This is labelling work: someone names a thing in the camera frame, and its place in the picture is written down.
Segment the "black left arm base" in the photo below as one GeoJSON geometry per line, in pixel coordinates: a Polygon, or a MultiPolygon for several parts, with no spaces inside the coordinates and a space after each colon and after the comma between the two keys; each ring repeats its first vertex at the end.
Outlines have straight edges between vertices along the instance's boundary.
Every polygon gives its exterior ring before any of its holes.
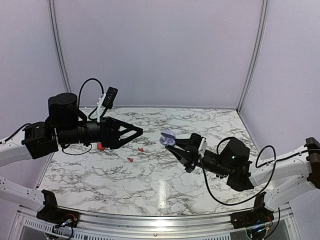
{"type": "Polygon", "coordinates": [[[67,226],[76,228],[79,222],[80,213],[75,210],[60,208],[53,192],[43,189],[43,207],[37,212],[36,217],[40,220],[53,224],[62,224],[71,219],[67,226]]]}

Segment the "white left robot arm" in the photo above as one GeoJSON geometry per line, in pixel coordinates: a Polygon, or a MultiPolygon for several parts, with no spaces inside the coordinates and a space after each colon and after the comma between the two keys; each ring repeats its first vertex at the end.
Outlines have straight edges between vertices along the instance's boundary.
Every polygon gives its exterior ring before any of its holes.
{"type": "MultiPolygon", "coordinates": [[[[11,136],[0,140],[0,167],[18,161],[36,160],[67,145],[101,143],[104,148],[116,150],[140,137],[143,129],[112,118],[98,117],[88,120],[78,105],[74,93],[64,92],[48,99],[49,116],[45,121],[27,123],[11,136]]],[[[53,223],[63,219],[55,194],[47,190],[35,190],[14,183],[0,176],[0,199],[10,201],[44,215],[53,223]]]]}

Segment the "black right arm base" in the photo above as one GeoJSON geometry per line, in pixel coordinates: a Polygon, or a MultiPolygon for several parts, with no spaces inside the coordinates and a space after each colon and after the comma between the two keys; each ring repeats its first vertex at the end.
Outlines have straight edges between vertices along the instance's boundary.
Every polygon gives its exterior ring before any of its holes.
{"type": "Polygon", "coordinates": [[[274,220],[274,211],[265,207],[265,195],[266,192],[263,192],[255,198],[253,209],[230,215],[230,222],[234,229],[256,226],[274,220]]]}

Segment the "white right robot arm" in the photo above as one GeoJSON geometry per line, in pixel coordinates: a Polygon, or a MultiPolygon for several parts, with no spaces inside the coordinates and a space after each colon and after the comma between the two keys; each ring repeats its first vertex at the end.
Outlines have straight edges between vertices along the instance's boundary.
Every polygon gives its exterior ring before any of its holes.
{"type": "Polygon", "coordinates": [[[186,172],[196,167],[226,178],[226,184],[237,192],[268,186],[272,180],[288,180],[273,190],[262,189],[262,205],[248,212],[247,219],[258,224],[281,205],[320,187],[320,143],[308,137],[305,145],[292,152],[263,160],[262,163],[249,159],[250,149],[235,137],[226,138],[222,151],[207,149],[205,137],[193,133],[190,138],[176,138],[171,131],[164,131],[160,143],[184,166],[186,172]]]}

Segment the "aluminium front rail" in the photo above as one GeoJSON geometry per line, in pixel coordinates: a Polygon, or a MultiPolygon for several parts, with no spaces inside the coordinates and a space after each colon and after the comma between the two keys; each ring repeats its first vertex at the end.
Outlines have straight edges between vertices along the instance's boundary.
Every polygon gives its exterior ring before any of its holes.
{"type": "Polygon", "coordinates": [[[17,210],[10,240],[246,240],[248,229],[235,229],[231,213],[183,216],[137,216],[79,211],[77,226],[52,231],[24,206],[17,210]]]}

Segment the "purple charging case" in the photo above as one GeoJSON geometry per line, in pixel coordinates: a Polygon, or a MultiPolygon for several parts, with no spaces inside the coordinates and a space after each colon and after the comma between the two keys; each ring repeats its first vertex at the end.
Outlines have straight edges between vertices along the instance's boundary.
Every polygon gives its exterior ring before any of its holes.
{"type": "Polygon", "coordinates": [[[159,138],[159,142],[165,147],[173,147],[176,145],[176,134],[172,130],[163,130],[159,138]]]}

